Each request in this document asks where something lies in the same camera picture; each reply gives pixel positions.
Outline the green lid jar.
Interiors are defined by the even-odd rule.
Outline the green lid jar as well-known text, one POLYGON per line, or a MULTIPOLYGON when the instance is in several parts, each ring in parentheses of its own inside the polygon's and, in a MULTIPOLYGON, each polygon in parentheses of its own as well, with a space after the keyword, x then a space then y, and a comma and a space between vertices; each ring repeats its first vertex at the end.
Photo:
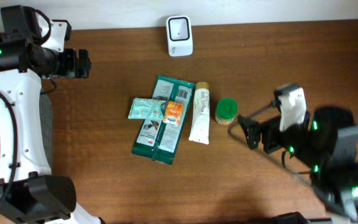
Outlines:
POLYGON ((232 98, 222 98, 218 101, 215 120, 218 124, 229 125, 234 121, 238 111, 238 104, 232 98))

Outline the white cream tube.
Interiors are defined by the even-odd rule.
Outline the white cream tube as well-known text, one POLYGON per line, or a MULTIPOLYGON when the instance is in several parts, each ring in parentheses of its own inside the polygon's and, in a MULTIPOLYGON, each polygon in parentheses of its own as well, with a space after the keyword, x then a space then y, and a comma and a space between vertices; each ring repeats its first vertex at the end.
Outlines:
POLYGON ((209 84, 198 82, 193 97, 193 118, 189 140, 209 144, 209 84))

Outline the orange small packet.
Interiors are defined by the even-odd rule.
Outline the orange small packet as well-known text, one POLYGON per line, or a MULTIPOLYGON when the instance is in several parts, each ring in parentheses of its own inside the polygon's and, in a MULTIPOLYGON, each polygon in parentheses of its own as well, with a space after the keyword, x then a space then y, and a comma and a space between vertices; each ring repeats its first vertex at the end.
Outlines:
POLYGON ((178 126, 183 114, 184 105, 179 102, 169 101, 163 117, 165 124, 172 124, 178 126))

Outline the light green sachet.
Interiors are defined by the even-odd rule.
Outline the light green sachet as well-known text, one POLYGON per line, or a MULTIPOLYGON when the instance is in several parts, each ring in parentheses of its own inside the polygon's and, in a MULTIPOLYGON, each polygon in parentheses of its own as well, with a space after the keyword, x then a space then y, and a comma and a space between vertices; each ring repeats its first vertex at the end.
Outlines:
POLYGON ((128 118, 160 121, 163 119, 163 104, 163 100, 134 98, 128 118))

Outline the green 3M package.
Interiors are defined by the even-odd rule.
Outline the green 3M package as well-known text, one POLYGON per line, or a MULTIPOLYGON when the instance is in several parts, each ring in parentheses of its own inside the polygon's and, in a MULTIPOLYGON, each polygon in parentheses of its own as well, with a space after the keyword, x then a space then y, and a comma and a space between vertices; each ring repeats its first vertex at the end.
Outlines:
POLYGON ((178 124, 144 120, 134 141, 132 154, 164 164, 173 163, 194 90, 194 83, 163 75, 158 76, 152 98, 163 101, 161 106, 163 113, 166 112, 167 105, 171 101, 182 104, 181 118, 178 124))

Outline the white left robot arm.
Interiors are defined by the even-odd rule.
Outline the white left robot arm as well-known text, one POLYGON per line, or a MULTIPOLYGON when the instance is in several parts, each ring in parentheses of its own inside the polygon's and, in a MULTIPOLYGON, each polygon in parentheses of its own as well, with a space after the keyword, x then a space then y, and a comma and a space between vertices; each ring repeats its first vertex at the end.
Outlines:
POLYGON ((88 78, 85 49, 67 49, 71 25, 29 6, 1 9, 0 215, 14 223, 101 223, 52 174, 53 109, 42 81, 88 78))

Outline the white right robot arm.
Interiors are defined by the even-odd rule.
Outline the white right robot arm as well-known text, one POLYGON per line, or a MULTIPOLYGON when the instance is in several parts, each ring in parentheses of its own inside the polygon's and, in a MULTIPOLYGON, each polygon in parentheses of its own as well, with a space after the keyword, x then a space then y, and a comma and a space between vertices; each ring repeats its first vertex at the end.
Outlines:
POLYGON ((271 154, 285 149, 310 168, 307 184, 327 211, 358 223, 358 125, 352 111, 337 106, 282 109, 264 122, 237 117, 249 149, 271 154))

